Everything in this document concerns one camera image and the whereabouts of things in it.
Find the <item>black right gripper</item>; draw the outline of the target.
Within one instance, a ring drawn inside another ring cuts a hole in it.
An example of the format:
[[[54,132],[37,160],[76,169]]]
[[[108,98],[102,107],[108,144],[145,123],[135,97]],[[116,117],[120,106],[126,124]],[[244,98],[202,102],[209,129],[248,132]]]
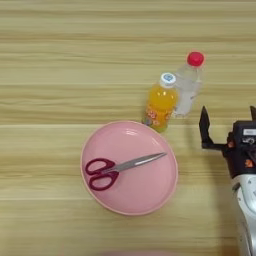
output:
[[[250,106],[251,117],[256,121],[256,108]],[[223,151],[232,179],[242,174],[256,174],[256,136],[238,137],[230,132],[227,144],[214,143],[209,135],[210,120],[205,106],[199,121],[201,146],[203,149]]]

